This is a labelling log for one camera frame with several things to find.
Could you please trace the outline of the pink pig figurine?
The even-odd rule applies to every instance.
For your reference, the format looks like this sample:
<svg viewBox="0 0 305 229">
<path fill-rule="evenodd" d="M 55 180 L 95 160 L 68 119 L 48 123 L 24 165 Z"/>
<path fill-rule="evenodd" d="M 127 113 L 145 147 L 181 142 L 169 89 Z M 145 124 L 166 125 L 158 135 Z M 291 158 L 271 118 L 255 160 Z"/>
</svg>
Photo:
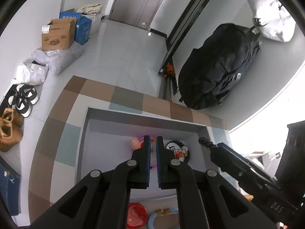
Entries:
<svg viewBox="0 0 305 229">
<path fill-rule="evenodd" d="M 144 138 L 131 138 L 130 139 L 130 146 L 132 150 L 137 150 L 143 147 Z"/>
</svg>

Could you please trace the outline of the red round badge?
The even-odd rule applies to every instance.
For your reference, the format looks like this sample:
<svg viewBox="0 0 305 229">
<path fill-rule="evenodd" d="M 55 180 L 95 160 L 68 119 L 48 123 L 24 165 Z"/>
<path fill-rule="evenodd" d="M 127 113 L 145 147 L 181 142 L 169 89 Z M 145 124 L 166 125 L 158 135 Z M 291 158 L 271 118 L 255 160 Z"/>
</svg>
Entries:
<svg viewBox="0 0 305 229">
<path fill-rule="evenodd" d="M 147 209 L 140 203 L 130 203 L 127 214 L 126 228 L 141 228 L 147 223 Z"/>
</svg>

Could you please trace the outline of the grey cardboard box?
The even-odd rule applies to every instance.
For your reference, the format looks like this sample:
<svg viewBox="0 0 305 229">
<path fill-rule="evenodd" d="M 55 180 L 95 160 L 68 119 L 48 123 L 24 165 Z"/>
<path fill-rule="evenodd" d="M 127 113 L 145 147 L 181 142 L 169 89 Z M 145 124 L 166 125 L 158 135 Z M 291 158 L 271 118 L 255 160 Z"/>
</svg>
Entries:
<svg viewBox="0 0 305 229">
<path fill-rule="evenodd" d="M 161 190 L 158 187 L 156 138 L 163 137 L 164 146 L 176 141 L 186 147 L 188 164 L 194 170 L 205 171 L 214 168 L 209 153 L 198 140 L 206 137 L 215 144 L 230 144 L 226 130 L 209 128 L 198 123 L 89 108 L 85 115 L 81 134 L 80 150 L 76 168 L 76 179 L 81 180 L 92 170 L 103 173 L 114 170 L 119 164 L 132 157 L 132 153 L 143 146 L 144 137 L 150 137 L 150 182 L 145 190 L 133 189 L 131 200 L 153 201 L 173 198 L 174 189 Z"/>
</svg>

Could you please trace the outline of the black coat rack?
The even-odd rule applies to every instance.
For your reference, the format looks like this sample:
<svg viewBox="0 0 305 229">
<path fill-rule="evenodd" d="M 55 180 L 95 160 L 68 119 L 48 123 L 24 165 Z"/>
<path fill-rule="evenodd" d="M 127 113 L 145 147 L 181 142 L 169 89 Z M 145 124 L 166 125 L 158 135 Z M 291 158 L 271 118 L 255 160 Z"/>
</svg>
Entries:
<svg viewBox="0 0 305 229">
<path fill-rule="evenodd" d="M 159 74 L 162 76 L 159 98 L 171 101 L 172 95 L 177 94 L 178 85 L 175 80 L 173 56 L 209 1 L 190 0 L 167 38 L 168 51 L 159 70 Z"/>
</svg>

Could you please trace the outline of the checkered table cloth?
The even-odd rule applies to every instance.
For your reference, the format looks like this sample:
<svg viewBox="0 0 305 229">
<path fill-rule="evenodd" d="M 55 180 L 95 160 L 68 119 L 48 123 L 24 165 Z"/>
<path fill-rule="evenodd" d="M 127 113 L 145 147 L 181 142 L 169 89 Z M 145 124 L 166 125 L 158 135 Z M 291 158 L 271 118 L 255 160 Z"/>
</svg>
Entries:
<svg viewBox="0 0 305 229">
<path fill-rule="evenodd" d="M 42 128 L 30 169 L 28 213 L 35 221 L 75 183 L 79 143 L 89 108 L 196 123 L 214 142 L 230 142 L 226 122 L 178 104 L 118 86 L 73 76 Z"/>
</svg>

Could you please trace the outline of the black backpack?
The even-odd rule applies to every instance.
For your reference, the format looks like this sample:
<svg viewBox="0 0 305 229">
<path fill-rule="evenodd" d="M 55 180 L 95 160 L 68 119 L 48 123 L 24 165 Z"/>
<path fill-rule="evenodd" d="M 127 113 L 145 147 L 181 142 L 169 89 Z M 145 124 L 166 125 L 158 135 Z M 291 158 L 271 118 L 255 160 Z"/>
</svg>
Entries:
<svg viewBox="0 0 305 229">
<path fill-rule="evenodd" d="M 248 71 L 259 51 L 259 37 L 255 27 L 219 25 L 182 66 L 179 102 L 194 110 L 221 104 Z"/>
</svg>

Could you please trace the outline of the dark blue shoe box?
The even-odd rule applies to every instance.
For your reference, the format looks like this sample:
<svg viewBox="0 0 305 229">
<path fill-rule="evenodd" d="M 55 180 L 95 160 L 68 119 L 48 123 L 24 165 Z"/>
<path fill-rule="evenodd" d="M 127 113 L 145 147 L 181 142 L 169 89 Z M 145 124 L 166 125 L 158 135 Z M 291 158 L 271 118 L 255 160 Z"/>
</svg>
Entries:
<svg viewBox="0 0 305 229">
<path fill-rule="evenodd" d="M 11 216 L 20 213 L 21 176 L 1 157 L 1 195 Z"/>
</svg>

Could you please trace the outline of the black white sandal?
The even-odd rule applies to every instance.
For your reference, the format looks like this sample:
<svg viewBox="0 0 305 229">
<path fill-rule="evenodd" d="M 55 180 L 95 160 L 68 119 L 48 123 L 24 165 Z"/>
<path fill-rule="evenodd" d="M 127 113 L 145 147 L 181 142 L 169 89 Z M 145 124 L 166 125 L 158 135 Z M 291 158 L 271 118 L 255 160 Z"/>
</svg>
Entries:
<svg viewBox="0 0 305 229">
<path fill-rule="evenodd" d="M 27 99 L 32 105 L 39 101 L 39 95 L 34 86 L 29 84 L 19 84 L 16 87 L 17 93 Z"/>
<path fill-rule="evenodd" d="M 29 117 L 32 111 L 31 103 L 21 95 L 5 97 L 1 103 L 1 114 L 5 108 L 13 108 L 24 118 Z"/>
</svg>

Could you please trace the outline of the brown shoe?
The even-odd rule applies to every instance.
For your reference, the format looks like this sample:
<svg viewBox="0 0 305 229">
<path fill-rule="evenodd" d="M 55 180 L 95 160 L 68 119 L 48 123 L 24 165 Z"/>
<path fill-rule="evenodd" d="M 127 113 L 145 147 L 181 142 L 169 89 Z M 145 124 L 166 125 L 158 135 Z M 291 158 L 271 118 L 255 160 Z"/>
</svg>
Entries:
<svg viewBox="0 0 305 229">
<path fill-rule="evenodd" d="M 1 122 L 1 152 L 9 151 L 13 146 L 20 143 L 23 131 L 13 123 Z"/>
<path fill-rule="evenodd" d="M 4 123 L 12 123 L 20 128 L 24 123 L 24 117 L 13 108 L 5 108 L 1 119 Z"/>
</svg>

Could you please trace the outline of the white plastic bag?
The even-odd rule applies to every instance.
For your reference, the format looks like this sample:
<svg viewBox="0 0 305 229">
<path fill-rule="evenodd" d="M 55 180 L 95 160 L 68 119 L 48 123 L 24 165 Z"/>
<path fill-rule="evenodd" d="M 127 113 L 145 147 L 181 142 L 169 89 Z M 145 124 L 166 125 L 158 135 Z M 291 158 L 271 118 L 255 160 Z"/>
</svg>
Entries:
<svg viewBox="0 0 305 229">
<path fill-rule="evenodd" d="M 45 66 L 53 76 L 58 76 L 63 70 L 74 63 L 84 52 L 84 46 L 76 41 L 73 42 L 69 49 L 65 50 L 42 50 L 36 49 L 31 53 L 32 59 Z"/>
<path fill-rule="evenodd" d="M 16 69 L 13 84 L 29 84 L 38 86 L 44 83 L 48 72 L 48 66 L 34 63 L 24 63 Z"/>
</svg>

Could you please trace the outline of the blue cardboard box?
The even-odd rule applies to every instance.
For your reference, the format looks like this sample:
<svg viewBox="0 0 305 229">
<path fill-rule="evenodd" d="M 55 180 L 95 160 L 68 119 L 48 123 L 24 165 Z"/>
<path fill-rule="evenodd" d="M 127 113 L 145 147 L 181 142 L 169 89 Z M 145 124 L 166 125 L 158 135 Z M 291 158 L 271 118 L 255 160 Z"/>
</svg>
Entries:
<svg viewBox="0 0 305 229">
<path fill-rule="evenodd" d="M 80 45 L 84 45 L 88 42 L 89 34 L 91 30 L 92 20 L 82 16 L 80 12 L 64 11 L 59 13 L 59 18 L 75 18 L 75 41 Z"/>
</svg>

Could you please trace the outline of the grey door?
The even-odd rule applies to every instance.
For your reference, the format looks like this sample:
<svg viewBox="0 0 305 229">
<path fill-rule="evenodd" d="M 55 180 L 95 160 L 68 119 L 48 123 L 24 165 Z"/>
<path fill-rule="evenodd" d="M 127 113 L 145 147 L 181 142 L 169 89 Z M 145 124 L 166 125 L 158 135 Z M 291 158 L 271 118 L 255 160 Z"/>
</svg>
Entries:
<svg viewBox="0 0 305 229">
<path fill-rule="evenodd" d="M 163 1 L 114 0 L 108 19 L 148 31 Z"/>
</svg>

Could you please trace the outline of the white hanging bag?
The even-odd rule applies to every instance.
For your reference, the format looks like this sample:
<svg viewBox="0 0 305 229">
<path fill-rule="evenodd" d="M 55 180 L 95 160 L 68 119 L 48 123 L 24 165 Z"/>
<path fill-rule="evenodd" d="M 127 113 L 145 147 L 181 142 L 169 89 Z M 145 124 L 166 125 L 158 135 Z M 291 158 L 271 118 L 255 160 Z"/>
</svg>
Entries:
<svg viewBox="0 0 305 229">
<path fill-rule="evenodd" d="M 279 0 L 247 0 L 252 10 L 252 21 L 265 38 L 289 42 L 296 22 Z"/>
</svg>

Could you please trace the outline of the brown cardboard box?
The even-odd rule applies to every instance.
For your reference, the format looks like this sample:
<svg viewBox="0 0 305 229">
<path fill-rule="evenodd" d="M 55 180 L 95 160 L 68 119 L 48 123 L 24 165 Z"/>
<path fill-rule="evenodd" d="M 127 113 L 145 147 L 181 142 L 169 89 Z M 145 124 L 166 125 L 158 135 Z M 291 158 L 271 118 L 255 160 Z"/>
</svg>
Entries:
<svg viewBox="0 0 305 229">
<path fill-rule="evenodd" d="M 74 42 L 76 18 L 53 19 L 41 28 L 42 49 L 65 50 Z"/>
</svg>

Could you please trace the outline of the beige cloth bag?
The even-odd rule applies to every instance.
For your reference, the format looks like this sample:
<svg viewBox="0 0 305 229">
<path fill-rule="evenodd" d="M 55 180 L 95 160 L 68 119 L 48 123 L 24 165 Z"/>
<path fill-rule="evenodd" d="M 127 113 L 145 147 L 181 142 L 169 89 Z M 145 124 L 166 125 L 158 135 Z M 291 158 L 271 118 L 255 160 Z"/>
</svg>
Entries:
<svg viewBox="0 0 305 229">
<path fill-rule="evenodd" d="M 102 5 L 100 3 L 93 3 L 85 5 L 77 10 L 82 16 L 91 19 L 91 30 L 89 36 L 91 37 L 94 33 L 99 30 L 101 19 L 103 16 Z"/>
</svg>

